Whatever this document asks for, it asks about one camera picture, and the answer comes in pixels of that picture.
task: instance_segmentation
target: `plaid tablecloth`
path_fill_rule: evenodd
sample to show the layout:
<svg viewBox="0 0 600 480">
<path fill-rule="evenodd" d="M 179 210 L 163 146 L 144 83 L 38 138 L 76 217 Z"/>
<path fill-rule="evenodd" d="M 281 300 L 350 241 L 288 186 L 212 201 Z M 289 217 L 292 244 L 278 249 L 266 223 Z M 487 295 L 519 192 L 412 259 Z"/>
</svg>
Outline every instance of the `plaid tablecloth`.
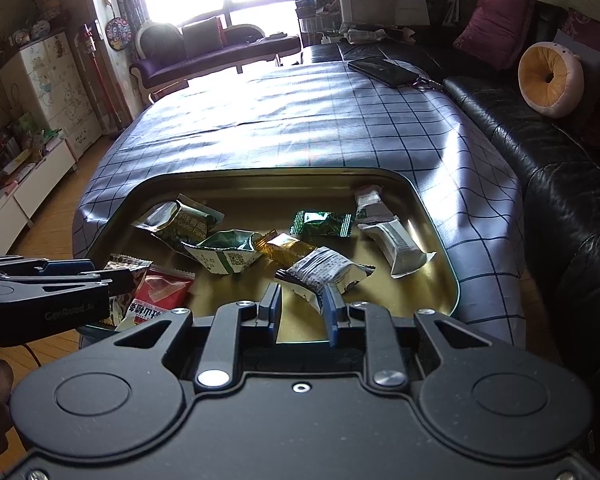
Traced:
<svg viewBox="0 0 600 480">
<path fill-rule="evenodd" d="M 459 319 L 524 345 L 518 181 L 447 96 L 390 89 L 342 62 L 212 83 L 199 78 L 161 99 L 114 143 L 75 213 L 76 257 L 86 254 L 130 190 L 152 176 L 279 166 L 386 168 L 411 179 L 440 232 L 460 281 Z"/>
</svg>

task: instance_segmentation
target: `white cabinet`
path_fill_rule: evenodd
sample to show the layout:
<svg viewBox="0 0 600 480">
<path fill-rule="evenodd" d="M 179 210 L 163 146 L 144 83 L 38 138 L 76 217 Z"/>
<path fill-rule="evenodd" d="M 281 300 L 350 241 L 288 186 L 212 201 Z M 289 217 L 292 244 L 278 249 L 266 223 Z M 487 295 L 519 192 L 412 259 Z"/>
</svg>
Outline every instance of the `white cabinet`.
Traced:
<svg viewBox="0 0 600 480">
<path fill-rule="evenodd" d="M 66 140 L 62 140 L 10 195 L 0 191 L 0 254 L 9 251 L 38 207 L 74 164 L 74 156 Z"/>
<path fill-rule="evenodd" d="M 29 219 L 13 196 L 0 208 L 0 254 L 6 254 Z"/>
<path fill-rule="evenodd" d="M 62 128 L 76 156 L 102 135 L 64 32 L 24 46 L 0 79 L 11 106 L 30 112 L 40 128 Z"/>
<path fill-rule="evenodd" d="M 29 173 L 13 192 L 13 196 L 27 217 L 32 218 L 46 196 L 74 164 L 74 157 L 69 147 L 66 142 L 61 142 Z"/>
</svg>

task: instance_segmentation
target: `tin tray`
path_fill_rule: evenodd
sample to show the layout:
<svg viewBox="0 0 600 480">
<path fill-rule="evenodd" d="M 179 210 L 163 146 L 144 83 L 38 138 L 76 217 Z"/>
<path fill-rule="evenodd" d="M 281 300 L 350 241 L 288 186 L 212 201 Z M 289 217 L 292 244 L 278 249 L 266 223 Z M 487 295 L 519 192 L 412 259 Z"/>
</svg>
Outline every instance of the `tin tray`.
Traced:
<svg viewBox="0 0 600 480">
<path fill-rule="evenodd" d="M 438 254 L 418 272 L 394 280 L 374 241 L 354 227 L 351 238 L 308 239 L 327 246 L 375 272 L 345 293 L 346 301 L 371 301 L 394 316 L 411 317 L 415 310 L 432 308 L 451 315 L 458 304 L 459 284 L 438 232 L 411 182 L 393 171 L 374 168 L 276 168 L 177 173 L 156 176 L 137 186 L 125 198 L 96 238 L 87 257 L 102 268 L 111 253 L 153 260 L 159 265 L 192 270 L 196 281 L 188 307 L 194 316 L 210 316 L 225 304 L 259 300 L 280 266 L 266 256 L 240 274 L 211 274 L 199 263 L 170 249 L 131 222 L 157 203 L 179 193 L 224 213 L 220 230 L 242 229 L 260 233 L 287 232 L 298 210 L 355 213 L 353 190 L 377 184 L 382 198 L 397 214 L 420 248 Z M 322 318 L 305 300 L 283 285 L 279 342 L 323 340 Z"/>
</svg>

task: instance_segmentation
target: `snack wrapper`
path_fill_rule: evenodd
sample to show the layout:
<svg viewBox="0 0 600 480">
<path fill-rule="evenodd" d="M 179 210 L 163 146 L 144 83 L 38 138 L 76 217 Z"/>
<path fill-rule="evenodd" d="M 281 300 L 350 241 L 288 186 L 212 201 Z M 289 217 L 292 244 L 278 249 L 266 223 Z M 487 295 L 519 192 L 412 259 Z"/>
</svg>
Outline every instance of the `snack wrapper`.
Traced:
<svg viewBox="0 0 600 480">
<path fill-rule="evenodd" d="M 292 236 L 337 236 L 351 235 L 353 215 L 327 211 L 298 211 L 291 225 Z"/>
<path fill-rule="evenodd" d="M 221 212 L 180 194 L 176 200 L 155 205 L 132 225 L 149 231 L 179 253 L 187 254 L 183 242 L 200 243 L 207 238 L 209 229 L 223 219 Z"/>
<path fill-rule="evenodd" d="M 253 231 L 218 231 L 193 246 L 183 244 L 187 253 L 213 274 L 237 274 L 262 256 L 253 247 Z"/>
<path fill-rule="evenodd" d="M 360 230 L 380 246 L 382 254 L 391 265 L 392 278 L 413 274 L 436 255 L 422 252 L 399 219 L 369 226 L 361 225 Z"/>
<path fill-rule="evenodd" d="M 182 306 L 194 279 L 195 274 L 192 272 L 151 266 L 138 287 L 125 318 L 116 327 L 116 332 L 122 332 Z"/>
<path fill-rule="evenodd" d="M 104 324 L 111 326 L 118 326 L 120 324 L 150 265 L 151 262 L 149 260 L 140 260 L 138 258 L 126 256 L 126 254 L 112 254 L 109 257 L 109 261 L 107 262 L 107 265 L 104 266 L 104 269 L 129 269 L 134 277 L 136 287 L 133 292 L 111 296 L 109 298 L 109 317 L 102 320 Z"/>
<path fill-rule="evenodd" d="M 382 201 L 380 186 L 366 186 L 354 191 L 356 197 L 356 224 L 373 225 L 391 222 L 396 218 Z"/>
<path fill-rule="evenodd" d="M 320 247 L 287 270 L 278 270 L 277 282 L 286 283 L 292 291 L 320 312 L 318 295 L 327 283 L 334 283 L 341 294 L 371 276 L 376 268 L 355 264 L 327 247 Z"/>
<path fill-rule="evenodd" d="M 257 251 L 266 254 L 284 267 L 291 267 L 316 250 L 316 247 L 312 245 L 285 233 L 278 234 L 277 231 L 268 232 L 262 238 L 257 239 L 253 246 Z"/>
</svg>

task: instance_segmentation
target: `cable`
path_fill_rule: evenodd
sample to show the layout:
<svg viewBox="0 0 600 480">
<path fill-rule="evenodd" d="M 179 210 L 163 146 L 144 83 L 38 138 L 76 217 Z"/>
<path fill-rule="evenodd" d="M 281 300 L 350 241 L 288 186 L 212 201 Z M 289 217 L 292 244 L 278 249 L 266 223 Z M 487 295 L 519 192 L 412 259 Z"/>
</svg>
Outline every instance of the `cable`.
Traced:
<svg viewBox="0 0 600 480">
<path fill-rule="evenodd" d="M 24 344 L 22 346 L 24 346 L 24 348 L 27 349 L 27 351 L 31 354 L 31 357 L 33 357 L 33 360 L 38 365 L 38 368 L 40 368 L 42 366 L 42 363 L 40 362 L 40 359 L 38 359 L 38 356 L 34 354 L 34 352 L 33 352 L 33 350 L 31 348 L 29 348 L 29 345 Z"/>
</svg>

